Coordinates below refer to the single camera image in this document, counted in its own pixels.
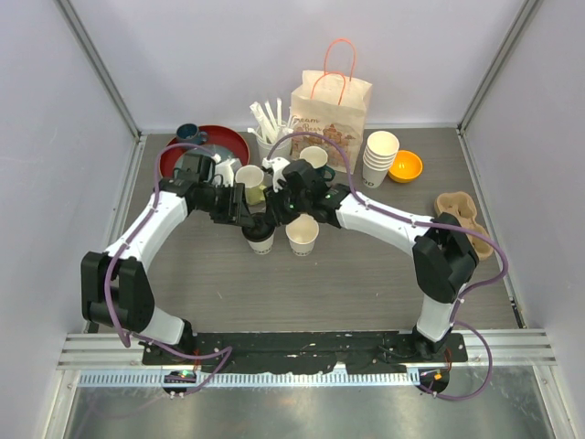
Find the red tray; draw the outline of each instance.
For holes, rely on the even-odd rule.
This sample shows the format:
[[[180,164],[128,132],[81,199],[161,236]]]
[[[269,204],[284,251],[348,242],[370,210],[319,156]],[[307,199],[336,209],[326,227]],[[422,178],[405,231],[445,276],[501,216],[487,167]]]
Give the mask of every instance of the red tray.
[[[228,148],[240,160],[242,166],[250,162],[250,149],[244,138],[233,130],[219,125],[201,125],[199,130],[207,133],[207,144],[221,145]],[[168,145],[176,144],[176,138],[171,140]],[[176,161],[185,153],[185,148],[171,149],[161,157],[161,175],[163,177],[172,177]]]

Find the gray floor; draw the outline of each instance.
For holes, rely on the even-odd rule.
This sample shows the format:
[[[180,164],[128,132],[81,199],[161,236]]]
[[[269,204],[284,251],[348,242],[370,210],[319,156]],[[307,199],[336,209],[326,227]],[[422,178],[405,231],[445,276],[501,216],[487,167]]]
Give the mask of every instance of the gray floor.
[[[433,201],[442,192],[474,195],[454,129],[394,133],[402,149],[420,155],[424,172],[408,185],[387,179],[380,188],[368,189],[361,184],[359,162],[359,190],[398,209],[428,215],[434,215]],[[257,163],[253,137],[245,135],[252,163]],[[170,139],[148,137],[126,226],[144,208],[153,188],[154,158]],[[345,174],[336,178],[345,180]],[[495,273],[492,256],[480,264],[474,280]],[[411,328],[422,302],[412,259],[386,243],[322,226],[314,252],[299,258],[280,228],[272,252],[256,256],[240,229],[215,225],[201,212],[174,231],[148,274],[157,305],[191,321],[198,331]],[[469,296],[459,318],[479,328],[517,327],[501,282]]]
[[[446,393],[462,395],[480,386],[485,368],[451,374]],[[160,389],[79,389],[64,437],[554,438],[530,367],[495,368],[485,392],[466,402],[434,400],[411,386],[207,389],[137,410],[160,395]]]

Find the bag handle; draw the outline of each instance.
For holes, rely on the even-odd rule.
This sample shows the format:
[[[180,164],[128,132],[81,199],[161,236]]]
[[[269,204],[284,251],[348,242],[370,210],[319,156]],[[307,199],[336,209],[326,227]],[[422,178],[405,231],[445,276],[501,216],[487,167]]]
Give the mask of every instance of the bag handle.
[[[348,40],[346,38],[338,38],[333,43],[331,43],[329,45],[329,47],[327,48],[327,51],[325,52],[325,61],[323,63],[323,72],[324,73],[327,72],[327,59],[329,58],[329,52],[331,51],[331,48],[337,43],[347,43],[348,45],[351,46],[351,49],[354,51],[354,60],[351,63],[351,71],[349,72],[349,81],[351,82],[352,78],[354,77],[354,69],[356,68],[357,50],[356,50],[356,46],[354,46],[354,43],[352,43],[350,40]]]
[[[337,103],[337,105],[341,105],[341,100],[344,99],[344,91],[346,91],[346,75],[344,75],[340,71],[328,71],[328,72],[324,73],[323,75],[321,75],[319,77],[319,79],[316,80],[313,84],[313,89],[311,90],[311,99],[313,98],[314,88],[317,86],[317,82],[322,80],[327,75],[340,75],[344,79],[344,87],[341,89],[341,94],[339,95],[339,102]]]

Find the wall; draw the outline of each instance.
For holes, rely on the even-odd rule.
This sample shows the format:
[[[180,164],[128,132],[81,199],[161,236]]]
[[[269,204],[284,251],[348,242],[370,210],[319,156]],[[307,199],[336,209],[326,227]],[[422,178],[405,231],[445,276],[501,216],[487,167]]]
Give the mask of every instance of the wall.
[[[468,140],[527,322],[544,327],[583,427],[585,3],[547,0]]]
[[[39,437],[133,139],[53,2],[0,2],[2,437]]]
[[[458,123],[523,0],[73,0],[134,119],[250,126],[337,37],[374,84],[369,123]],[[349,71],[340,45],[332,70]]]

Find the gray wooden tabletop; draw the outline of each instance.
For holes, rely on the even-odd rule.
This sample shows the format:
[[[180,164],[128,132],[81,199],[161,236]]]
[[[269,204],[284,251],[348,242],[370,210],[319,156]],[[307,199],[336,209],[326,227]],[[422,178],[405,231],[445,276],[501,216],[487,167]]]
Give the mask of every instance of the gray wooden tabletop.
[[[473,183],[454,129],[393,130],[400,148],[417,153],[422,175],[401,185],[386,179],[368,197],[409,212],[434,215],[434,199],[462,190],[475,198]],[[144,208],[153,188],[157,152],[172,136],[150,135],[146,142],[128,227]],[[258,164],[253,136],[244,134],[251,163]],[[346,182],[338,173],[337,182]],[[497,273],[492,256],[481,262],[474,280]],[[293,255],[284,228],[276,230],[271,253],[255,255],[241,229],[216,225],[194,212],[165,242],[148,273],[156,303],[191,321],[198,331],[313,331],[412,328],[422,292],[412,259],[367,235],[321,225],[311,255]],[[470,294],[458,318],[479,328],[513,328],[514,314],[504,284]]]

